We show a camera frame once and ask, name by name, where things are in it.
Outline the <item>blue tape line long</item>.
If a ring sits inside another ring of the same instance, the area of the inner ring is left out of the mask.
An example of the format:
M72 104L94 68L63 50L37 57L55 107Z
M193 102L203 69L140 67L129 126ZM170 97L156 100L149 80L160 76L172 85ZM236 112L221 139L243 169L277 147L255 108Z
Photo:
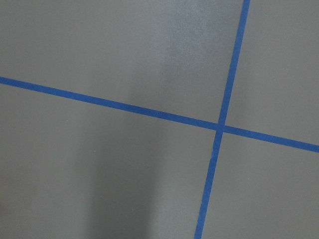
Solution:
M270 134L255 132L251 130L245 130L232 126L222 126L214 122L209 122L205 120L185 117L181 115L166 113L162 111L152 110L148 108L138 107L130 104L124 104L120 102L115 102L111 100L106 100L98 97L93 97L89 95L84 95L80 93L70 92L66 90L56 89L52 87L42 86L38 84L33 84L29 82L9 79L5 77L0 78L0 83L12 87L17 87L21 89L36 91L44 94L54 95L58 97L68 98L76 101L86 102L89 104L109 107L117 110L122 110L126 112L136 113L140 115L145 115L149 117L154 117L158 119L183 123L187 125L192 125L200 128L210 129L210 130L222 130L225 133L238 135L242 137L252 138L256 140L261 140L265 142L275 143L279 145L289 146L293 148L303 149L312 152L318 152L319 146L307 142L297 141L293 139L283 138L279 136L274 136Z

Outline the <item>blue tape line crossing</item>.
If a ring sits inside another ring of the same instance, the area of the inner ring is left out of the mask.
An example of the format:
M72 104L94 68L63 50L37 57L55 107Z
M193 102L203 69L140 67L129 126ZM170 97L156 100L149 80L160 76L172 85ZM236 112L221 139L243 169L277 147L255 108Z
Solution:
M210 195L211 195L211 191L212 191L215 171L216 171L216 167L217 167L217 161L218 161L218 157L219 157L219 151L221 148L222 138L223 138L223 134L224 134L224 128L226 125L226 120L227 120L227 115L228 115L228 110L229 110L229 105L230 105L230 100L231 100L231 95L232 95L232 89L233 89L233 85L234 85L239 56L240 56L240 52L241 52L242 41L243 41L243 36L244 36L244 32L245 32L245 26L246 26L246 22L247 22L249 7L250 7L250 1L244 0L242 3L240 18L239 18L237 32L236 32L236 38L234 41L232 57L231 57L231 61L230 61L230 66L229 66L228 75L227 75L227 81L226 81L224 94L223 94L223 100L222 100L221 109L220 109L220 113L219 113L217 130L216 130L213 145L212 145L211 159L209 161L209 165L208 165L208 169L207 169L207 175L206 175L206 179L205 179L205 185L203 188L201 205L199 208L197 223L196 223L195 232L194 232L194 236L193 236L195 239L202 238L202 234L203 234L203 229L204 229L204 225L205 225L205 220L206 220Z

